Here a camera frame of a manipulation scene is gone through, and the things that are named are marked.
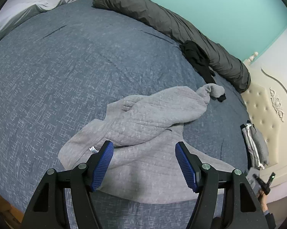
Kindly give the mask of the person's right hand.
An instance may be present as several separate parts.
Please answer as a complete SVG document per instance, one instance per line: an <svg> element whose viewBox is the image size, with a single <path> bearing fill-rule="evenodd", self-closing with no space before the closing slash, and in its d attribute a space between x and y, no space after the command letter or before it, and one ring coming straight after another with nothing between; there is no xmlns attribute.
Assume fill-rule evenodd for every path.
<svg viewBox="0 0 287 229"><path fill-rule="evenodd" d="M265 192L260 189L259 193L257 194L257 198L259 200L259 203L261 205L261 209L263 211L264 214L268 214L268 207L267 207L267 195L265 194Z"/></svg>

